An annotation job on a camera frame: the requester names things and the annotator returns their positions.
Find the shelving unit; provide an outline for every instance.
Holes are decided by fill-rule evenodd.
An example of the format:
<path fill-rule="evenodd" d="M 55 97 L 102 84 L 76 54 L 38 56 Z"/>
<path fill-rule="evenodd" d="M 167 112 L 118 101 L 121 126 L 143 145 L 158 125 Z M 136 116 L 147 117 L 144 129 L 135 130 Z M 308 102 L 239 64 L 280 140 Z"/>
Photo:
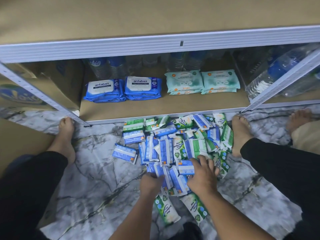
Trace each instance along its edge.
<path fill-rule="evenodd" d="M 318 0 L 1 0 L 1 63 L 320 42 Z M 320 64 L 320 50 L 253 101 L 237 93 L 192 94 L 149 101 L 94 104 L 80 117 L 0 65 L 7 76 L 79 123 L 113 123 L 132 117 L 246 111 L 320 103 L 310 92 L 271 98 Z M 164 71 L 145 71 L 163 76 Z"/>

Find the clear plastic bottle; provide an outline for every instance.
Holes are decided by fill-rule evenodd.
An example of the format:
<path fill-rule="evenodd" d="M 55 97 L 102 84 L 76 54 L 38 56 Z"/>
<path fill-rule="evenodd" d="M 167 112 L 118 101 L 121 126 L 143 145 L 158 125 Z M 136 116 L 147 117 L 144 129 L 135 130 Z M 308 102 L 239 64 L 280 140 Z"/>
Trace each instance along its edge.
<path fill-rule="evenodd" d="M 206 50 L 190 51 L 186 57 L 184 69 L 186 71 L 200 70 L 206 53 Z"/>
<path fill-rule="evenodd" d="M 158 57 L 160 54 L 146 54 L 142 55 L 142 63 L 145 67 L 154 67 L 158 64 Z"/>
<path fill-rule="evenodd" d="M 89 58 L 88 63 L 98 80 L 107 80 L 110 78 L 111 70 L 106 57 Z"/>
<path fill-rule="evenodd" d="M 167 62 L 167 72 L 180 72 L 184 65 L 184 52 L 172 52 L 170 53 Z"/>
<path fill-rule="evenodd" d="M 278 57 L 268 69 L 264 70 L 246 87 L 248 96 L 252 99 L 255 98 L 316 48 L 318 48 L 318 44 L 308 44 L 291 49 Z"/>
<path fill-rule="evenodd" d="M 124 56 L 112 56 L 106 59 L 110 64 L 112 79 L 124 79 L 128 76 L 128 68 Z"/>
<path fill-rule="evenodd" d="M 141 55 L 126 56 L 125 60 L 129 69 L 129 73 L 135 72 L 142 67 Z"/>
<path fill-rule="evenodd" d="M 316 90 L 320 88 L 320 66 L 301 77 L 288 87 L 286 87 L 281 94 L 285 97 L 294 97 L 299 94 Z"/>

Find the pile of wipes packets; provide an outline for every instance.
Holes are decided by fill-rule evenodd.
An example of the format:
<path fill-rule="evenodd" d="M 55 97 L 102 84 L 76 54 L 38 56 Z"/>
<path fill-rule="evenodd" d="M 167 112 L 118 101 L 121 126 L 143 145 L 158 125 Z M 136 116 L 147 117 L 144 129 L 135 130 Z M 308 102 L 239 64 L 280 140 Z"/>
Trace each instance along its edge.
<path fill-rule="evenodd" d="M 125 101 L 124 81 L 120 79 L 90 81 L 84 99 L 95 103 Z"/>
<path fill-rule="evenodd" d="M 199 155 L 213 160 L 224 178 L 230 167 L 226 162 L 232 150 L 233 131 L 224 114 L 187 115 L 176 119 L 169 116 L 126 121 L 123 126 L 125 145 L 116 144 L 113 157 L 140 164 L 157 177 L 164 175 L 161 191 L 154 201 L 165 224 L 180 219 L 169 197 L 182 197 L 196 222 L 202 222 L 207 210 L 187 185 L 195 173 L 191 158 Z"/>
<path fill-rule="evenodd" d="M 204 89 L 201 94 L 237 92 L 240 82 L 234 70 L 202 72 Z"/>
<path fill-rule="evenodd" d="M 165 75 L 170 95 L 198 93 L 204 89 L 202 75 L 199 70 L 168 72 Z"/>
<path fill-rule="evenodd" d="M 150 100 L 161 97 L 162 80 L 156 77 L 127 76 L 124 93 L 129 100 Z"/>

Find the left hand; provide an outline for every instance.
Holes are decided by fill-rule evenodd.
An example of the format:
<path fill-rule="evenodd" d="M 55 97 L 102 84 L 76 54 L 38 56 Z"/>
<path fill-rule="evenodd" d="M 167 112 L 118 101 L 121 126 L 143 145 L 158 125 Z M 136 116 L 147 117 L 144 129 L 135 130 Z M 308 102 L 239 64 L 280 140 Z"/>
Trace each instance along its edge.
<path fill-rule="evenodd" d="M 154 173 L 148 172 L 144 174 L 140 181 L 140 196 L 152 197 L 152 199 L 157 197 L 164 179 L 164 175 L 157 178 Z"/>

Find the bare foot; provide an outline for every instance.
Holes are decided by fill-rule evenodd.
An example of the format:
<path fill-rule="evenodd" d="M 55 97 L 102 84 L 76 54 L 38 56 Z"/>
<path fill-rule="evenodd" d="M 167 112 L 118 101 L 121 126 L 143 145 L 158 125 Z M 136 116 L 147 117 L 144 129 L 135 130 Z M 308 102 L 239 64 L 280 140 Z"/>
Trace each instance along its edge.
<path fill-rule="evenodd" d="M 76 159 L 75 150 L 71 145 L 71 138 L 74 129 L 72 119 L 70 117 L 63 118 L 59 124 L 59 133 L 47 150 L 61 153 L 68 159 L 69 165 L 74 163 Z"/>
<path fill-rule="evenodd" d="M 234 157 L 241 157 L 240 149 L 247 141 L 253 138 L 253 135 L 250 133 L 249 122 L 245 117 L 235 115 L 232 118 L 232 129 L 234 133 L 232 155 Z"/>
<path fill-rule="evenodd" d="M 289 121 L 287 123 L 286 129 L 289 131 L 291 136 L 292 132 L 298 129 L 300 126 L 311 122 L 312 113 L 310 109 L 298 110 L 289 116 Z"/>

